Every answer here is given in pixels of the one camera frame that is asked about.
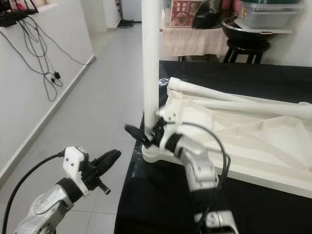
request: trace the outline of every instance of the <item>black cable bundle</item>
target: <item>black cable bundle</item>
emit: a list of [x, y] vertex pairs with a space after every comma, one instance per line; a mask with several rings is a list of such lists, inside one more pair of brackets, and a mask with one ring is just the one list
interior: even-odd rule
[[134, 20], [122, 19], [118, 24], [118, 28], [132, 28], [134, 23]]
[[[43, 84], [45, 91], [47, 93], [48, 100], [50, 102], [54, 101], [58, 96], [58, 87], [63, 87], [63, 82], [60, 79], [59, 72], [55, 71], [53, 68], [52, 63], [50, 62], [47, 51], [48, 47], [45, 42], [45, 39], [43, 36], [46, 36], [48, 39], [50, 39], [63, 53], [65, 53], [71, 60], [75, 61], [76, 63], [79, 63], [81, 65], [90, 65], [93, 62], [90, 63], [81, 63], [77, 60], [75, 60], [70, 54], [68, 54], [66, 51], [64, 51], [56, 42], [53, 40], [50, 36], [48, 36], [43, 29], [37, 24], [37, 22], [30, 16], [27, 16], [31, 20], [31, 22], [26, 21], [25, 19], [21, 19], [18, 22], [18, 24], [21, 26], [23, 34], [24, 34], [24, 41], [27, 50], [29, 53], [34, 56], [39, 63], [40, 71], [37, 71], [33, 67], [29, 65], [29, 63], [26, 61], [24, 56], [15, 48], [15, 46], [11, 43], [9, 38], [0, 31], [0, 34], [3, 35], [3, 37], [8, 41], [8, 43], [11, 45], [11, 47], [19, 54], [19, 56], [22, 58], [22, 60], [25, 62], [25, 64], [33, 71], [40, 75], [43, 75]], [[40, 51], [36, 51], [36, 44], [39, 45]], [[48, 85], [54, 90], [54, 95], [49, 93]]]

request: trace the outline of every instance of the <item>gray tile floor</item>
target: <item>gray tile floor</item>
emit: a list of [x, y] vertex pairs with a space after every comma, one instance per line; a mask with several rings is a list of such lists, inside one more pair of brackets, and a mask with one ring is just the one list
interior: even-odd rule
[[[79, 200], [57, 228], [58, 234], [112, 234], [118, 202], [135, 141], [123, 130], [139, 126], [143, 112], [141, 25], [117, 29], [68, 99], [0, 191], [0, 208], [18, 180], [40, 160], [65, 146], [82, 146], [90, 158], [110, 149], [122, 156], [103, 177], [109, 195], [94, 190]], [[39, 168], [20, 188], [8, 222], [8, 234], [26, 216], [31, 202], [65, 176], [62, 160]]]

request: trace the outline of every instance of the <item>white pipe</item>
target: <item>white pipe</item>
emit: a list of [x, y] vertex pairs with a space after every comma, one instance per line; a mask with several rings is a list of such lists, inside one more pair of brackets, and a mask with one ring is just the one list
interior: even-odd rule
[[268, 113], [281, 116], [295, 116], [301, 119], [312, 120], [312, 104], [306, 102], [299, 103], [297, 105], [208, 100], [194, 100], [194, 102], [199, 103], [207, 108], [226, 109], [251, 113]]
[[168, 88], [178, 92], [185, 92], [192, 94], [193, 96], [201, 96], [203, 98], [213, 98], [223, 101], [237, 101], [237, 102], [252, 102], [254, 101], [247, 100], [242, 97], [238, 97], [232, 94], [223, 93], [217, 90], [205, 88], [199, 85], [190, 84], [184, 81], [181, 81], [177, 78], [171, 77]]
[[142, 0], [142, 49], [145, 134], [156, 124], [159, 79], [159, 0]]

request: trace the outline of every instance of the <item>black table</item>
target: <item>black table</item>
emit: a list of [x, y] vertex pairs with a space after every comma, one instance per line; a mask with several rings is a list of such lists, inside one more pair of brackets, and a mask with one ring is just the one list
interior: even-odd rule
[[[173, 76], [226, 93], [312, 102], [312, 68], [161, 61], [159, 69], [160, 79]], [[159, 90], [163, 105], [166, 87]], [[140, 148], [137, 142], [119, 202], [115, 233], [193, 233], [184, 168], [165, 161], [147, 163]], [[230, 178], [225, 196], [240, 234], [312, 233], [312, 199]]]

